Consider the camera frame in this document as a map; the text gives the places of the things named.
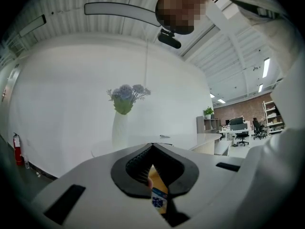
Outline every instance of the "white vase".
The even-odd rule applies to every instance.
[[[117,111],[112,126],[112,147],[114,149],[128,147],[128,116]]]

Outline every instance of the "shelf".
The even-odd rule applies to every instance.
[[[270,131],[269,133],[276,133],[276,132],[281,132],[281,131],[283,131],[283,129],[281,129],[281,130],[276,130],[276,131]]]
[[[273,126],[273,125],[278,125],[278,124],[284,124],[284,122],[272,123],[272,124],[268,124],[268,126]]]
[[[267,117],[267,119],[276,118],[276,117],[278,117],[278,116],[281,116],[281,115],[279,114],[279,115],[276,115],[276,116]]]
[[[273,103],[274,103],[274,101],[270,101],[270,102],[266,102],[265,105],[267,105],[267,104],[273,104]]]
[[[272,110],[275,110],[275,107],[274,107],[274,108],[271,108],[271,109],[266,109],[266,112],[272,111]]]

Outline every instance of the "white ceiling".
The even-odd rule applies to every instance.
[[[219,98],[229,103],[251,97],[257,93],[258,85],[262,83],[264,90],[270,90],[281,77],[277,65],[271,61],[268,75],[262,79],[264,59],[271,57],[270,49],[260,34],[247,25],[242,15],[234,12],[232,5],[227,7],[230,4],[228,0],[217,1],[217,6],[211,3],[207,16],[202,16],[192,34],[176,35],[182,43],[182,47],[178,50],[156,39],[161,28],[125,17],[85,15],[84,4],[97,1],[129,3],[149,10],[154,10],[157,2],[157,0],[30,0],[7,31],[6,40],[2,42],[6,59],[4,61],[2,54],[0,63],[9,62],[22,50],[27,50],[42,40],[77,32],[99,31],[147,39],[193,63],[205,73],[211,93],[216,96],[213,99],[215,106],[220,104],[217,101]],[[45,15],[47,23],[22,39],[19,38],[16,32],[42,14]]]

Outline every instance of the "red fire extinguisher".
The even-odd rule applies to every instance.
[[[23,165],[22,157],[21,157],[21,145],[20,145],[20,137],[16,133],[14,133],[13,141],[14,141],[14,151],[15,151],[15,160],[18,166]]]

